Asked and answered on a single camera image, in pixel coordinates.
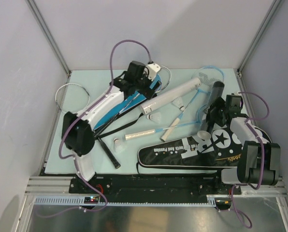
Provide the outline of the black shuttlecock tube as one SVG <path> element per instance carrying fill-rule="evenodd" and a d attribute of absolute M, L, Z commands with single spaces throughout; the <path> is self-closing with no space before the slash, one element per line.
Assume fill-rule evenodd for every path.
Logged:
<path fill-rule="evenodd" d="M 197 136 L 202 140 L 211 139 L 211 135 L 215 125 L 215 119 L 213 119 L 212 115 L 214 102 L 217 98 L 222 96 L 224 86 L 224 83 L 221 81 L 216 81 L 213 83 L 209 100 L 206 108 L 203 111 L 203 117 L 200 123 L 199 130 L 197 132 Z"/>

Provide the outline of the white shuttlecock tube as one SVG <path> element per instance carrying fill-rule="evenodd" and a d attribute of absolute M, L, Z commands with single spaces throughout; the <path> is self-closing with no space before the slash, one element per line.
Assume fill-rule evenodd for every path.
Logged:
<path fill-rule="evenodd" d="M 186 95 L 192 90 L 198 88 L 200 85 L 201 80 L 199 78 L 192 78 L 191 80 L 142 103 L 140 105 L 141 113 L 143 113 L 143 115 L 147 115 L 171 103 L 176 98 Z"/>

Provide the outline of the plastic shuttlecock front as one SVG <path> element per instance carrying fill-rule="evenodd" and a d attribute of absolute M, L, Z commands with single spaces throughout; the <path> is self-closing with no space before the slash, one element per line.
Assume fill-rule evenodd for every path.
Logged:
<path fill-rule="evenodd" d="M 116 153 L 121 153 L 121 152 L 123 152 L 126 149 L 126 144 L 125 144 L 125 142 L 123 140 L 115 138 L 113 140 L 113 142 L 114 142 L 114 151 Z"/>

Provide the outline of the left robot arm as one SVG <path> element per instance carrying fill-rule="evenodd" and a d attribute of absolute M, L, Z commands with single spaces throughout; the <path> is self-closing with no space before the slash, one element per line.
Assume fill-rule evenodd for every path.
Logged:
<path fill-rule="evenodd" d="M 94 102 L 77 113 L 67 112 L 63 119 L 62 145 L 73 151 L 72 157 L 77 175 L 81 178 L 80 188 L 86 193 L 96 189 L 93 178 L 95 170 L 87 156 L 95 144 L 95 126 L 114 107 L 135 92 L 150 99 L 161 85 L 155 78 L 161 66 L 150 62 L 147 65 L 132 61 L 128 69 L 110 82 L 109 89 Z"/>

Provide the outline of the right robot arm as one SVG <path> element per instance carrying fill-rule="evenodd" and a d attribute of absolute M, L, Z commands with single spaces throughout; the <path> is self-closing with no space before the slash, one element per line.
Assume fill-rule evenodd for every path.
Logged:
<path fill-rule="evenodd" d="M 227 126 L 243 146 L 237 164 L 240 183 L 259 189 L 261 185 L 274 186 L 279 179 L 281 147 L 264 141 L 256 132 L 246 114 L 241 113 L 243 99 L 239 95 L 217 97 L 206 110 L 209 125 Z"/>

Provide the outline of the blue racket near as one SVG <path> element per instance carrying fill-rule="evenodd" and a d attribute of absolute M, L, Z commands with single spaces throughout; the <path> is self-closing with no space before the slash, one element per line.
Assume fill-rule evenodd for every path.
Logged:
<path fill-rule="evenodd" d="M 200 119 L 199 119 L 200 118 L 200 116 L 199 116 L 200 115 L 200 110 L 204 109 L 205 106 L 206 106 L 206 104 L 201 106 L 199 108 L 199 110 L 197 111 L 197 118 L 198 119 L 196 121 L 191 121 L 191 122 L 180 124 L 180 120 L 181 120 L 182 116 L 179 116 L 167 128 L 151 129 L 151 130 L 145 130 L 145 131 L 131 133 L 131 134 L 125 134 L 125 140 L 127 141 L 127 140 L 131 140 L 131 139 L 135 139 L 135 138 L 140 138 L 140 137 L 143 137 L 143 136 L 148 136 L 148 135 L 152 135 L 152 134 L 155 134 L 155 133 L 163 131 L 164 133 L 160 137 L 160 140 L 165 142 L 175 128 L 188 126 L 188 125 L 193 125 L 193 124 L 200 124 Z"/>

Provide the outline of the blue racket cover bag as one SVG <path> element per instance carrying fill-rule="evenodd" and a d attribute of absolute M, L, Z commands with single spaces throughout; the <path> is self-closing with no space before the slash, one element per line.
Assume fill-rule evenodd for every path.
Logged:
<path fill-rule="evenodd" d="M 155 76 L 147 66 L 135 71 L 128 69 L 120 76 L 112 78 L 108 90 L 98 97 L 89 108 L 87 108 L 86 121 L 92 130 L 104 126 L 110 119 L 126 111 L 129 105 L 138 96 L 149 99 L 155 94 L 155 89 L 160 83 L 156 82 L 153 88 Z"/>

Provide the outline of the white racket on blue bag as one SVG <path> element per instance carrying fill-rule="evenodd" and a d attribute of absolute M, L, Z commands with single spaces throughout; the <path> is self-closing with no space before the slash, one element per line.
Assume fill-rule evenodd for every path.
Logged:
<path fill-rule="evenodd" d="M 161 65 L 161 70 L 158 72 L 156 79 L 150 86 L 151 89 L 154 89 L 154 85 L 157 82 L 160 82 L 158 88 L 155 89 L 155 94 L 153 95 L 153 97 L 156 97 L 157 93 L 163 91 L 169 85 L 171 77 L 172 72 L 170 71 L 170 69 Z M 131 96 L 128 96 L 122 103 L 119 103 L 117 106 L 115 106 L 108 113 L 105 114 L 105 116 L 97 123 L 94 128 L 95 136 L 97 138 L 104 138 L 134 125 L 143 116 L 143 113 L 140 113 L 134 121 L 126 123 L 125 125 L 109 132 L 104 132 L 113 122 L 120 119 L 122 116 L 126 115 L 145 101 L 147 101 L 147 98 L 138 91 L 135 91 L 135 93 L 133 93 Z"/>

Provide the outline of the black racket cover bag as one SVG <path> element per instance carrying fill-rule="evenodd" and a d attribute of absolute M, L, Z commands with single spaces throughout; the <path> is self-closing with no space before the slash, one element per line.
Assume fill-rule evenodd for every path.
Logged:
<path fill-rule="evenodd" d="M 138 163 L 146 168 L 217 170 L 236 167 L 242 150 L 238 137 L 224 127 L 214 130 L 209 140 L 193 135 L 141 148 Z"/>

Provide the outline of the blue racket far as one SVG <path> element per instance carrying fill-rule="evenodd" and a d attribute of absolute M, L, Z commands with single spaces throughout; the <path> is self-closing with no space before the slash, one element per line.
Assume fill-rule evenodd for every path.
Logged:
<path fill-rule="evenodd" d="M 165 142 L 175 126 L 178 126 L 181 121 L 185 111 L 192 105 L 196 98 L 200 94 L 208 94 L 209 98 L 206 103 L 206 107 L 209 107 L 212 102 L 222 96 L 224 90 L 224 79 L 225 75 L 223 71 L 215 66 L 204 66 L 198 71 L 194 72 L 192 78 L 197 77 L 201 81 L 200 87 L 196 90 L 195 95 L 191 98 L 186 106 L 184 106 L 183 111 L 176 117 L 172 124 L 165 130 L 163 135 L 160 137 L 160 140 Z"/>

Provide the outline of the white racket black grip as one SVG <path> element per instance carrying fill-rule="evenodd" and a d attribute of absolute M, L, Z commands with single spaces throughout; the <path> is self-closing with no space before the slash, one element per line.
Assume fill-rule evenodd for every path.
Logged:
<path fill-rule="evenodd" d="M 59 89 L 58 96 L 64 97 L 64 102 L 58 104 L 64 113 L 59 153 L 62 156 L 62 147 L 66 146 L 72 151 L 77 168 L 91 171 L 93 164 L 88 154 L 95 144 L 95 131 L 86 121 L 86 110 L 95 100 L 90 99 L 84 87 L 74 83 Z"/>

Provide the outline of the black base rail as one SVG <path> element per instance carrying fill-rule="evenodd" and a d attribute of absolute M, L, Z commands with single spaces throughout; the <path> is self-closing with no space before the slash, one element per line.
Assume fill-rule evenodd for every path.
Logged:
<path fill-rule="evenodd" d="M 230 184 L 213 174 L 97 174 L 87 184 L 71 179 L 69 193 L 92 194 L 102 190 L 109 203 L 207 203 L 207 195 L 228 195 Z"/>

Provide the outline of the right aluminium frame post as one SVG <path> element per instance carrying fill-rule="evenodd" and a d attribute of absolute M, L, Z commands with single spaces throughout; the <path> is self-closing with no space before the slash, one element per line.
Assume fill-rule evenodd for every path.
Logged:
<path fill-rule="evenodd" d="M 240 62 L 237 72 L 241 73 L 249 60 L 251 59 L 253 53 L 255 52 L 257 46 L 259 45 L 262 37 L 265 35 L 267 29 L 269 28 L 270 24 L 272 23 L 274 17 L 276 16 L 277 12 L 279 11 L 280 7 L 284 3 L 284 0 L 274 0 L 266 13 L 260 27 L 258 28 L 250 46 L 248 47 L 242 61 Z"/>

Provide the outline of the aluminium frame post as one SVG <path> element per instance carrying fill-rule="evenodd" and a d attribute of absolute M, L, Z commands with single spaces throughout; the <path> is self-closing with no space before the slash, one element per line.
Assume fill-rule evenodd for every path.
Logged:
<path fill-rule="evenodd" d="M 284 3 L 284 0 L 274 0 L 266 13 L 260 27 L 258 28 L 250 46 L 248 47 L 242 61 L 240 62 L 237 72 L 241 73 L 249 60 L 251 59 L 253 53 L 255 52 L 257 46 L 259 45 L 262 37 L 265 35 L 267 29 L 269 28 L 270 24 L 272 23 L 274 17 L 276 16 L 277 12 L 279 11 L 280 7 Z"/>
<path fill-rule="evenodd" d="M 63 54 L 52 35 L 50 28 L 48 24 L 46 23 L 39 7 L 37 6 L 36 2 L 34 0 L 25 0 L 27 6 L 29 7 L 33 17 L 35 18 L 37 24 L 39 25 L 45 39 L 47 40 L 50 48 L 52 49 L 54 55 L 58 59 L 58 62 L 60 63 L 61 67 L 63 68 L 65 74 L 67 76 L 71 75 L 71 70 L 67 65 L 67 62 L 65 61 L 65 58 L 63 57 Z"/>

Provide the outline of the left aluminium frame post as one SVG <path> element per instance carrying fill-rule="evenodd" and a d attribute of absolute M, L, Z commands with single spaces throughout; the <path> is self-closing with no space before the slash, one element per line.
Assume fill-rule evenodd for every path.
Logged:
<path fill-rule="evenodd" d="M 61 67 L 63 68 L 65 74 L 67 76 L 71 75 L 71 70 L 67 65 L 67 62 L 65 61 L 65 58 L 63 57 L 63 54 L 52 35 L 50 28 L 48 24 L 46 23 L 39 7 L 37 6 L 36 2 L 34 0 L 25 0 L 27 6 L 29 7 L 33 17 L 35 18 L 37 24 L 39 25 L 45 39 L 47 40 L 50 48 L 52 49 L 54 55 L 58 59 L 58 62 L 60 63 Z"/>

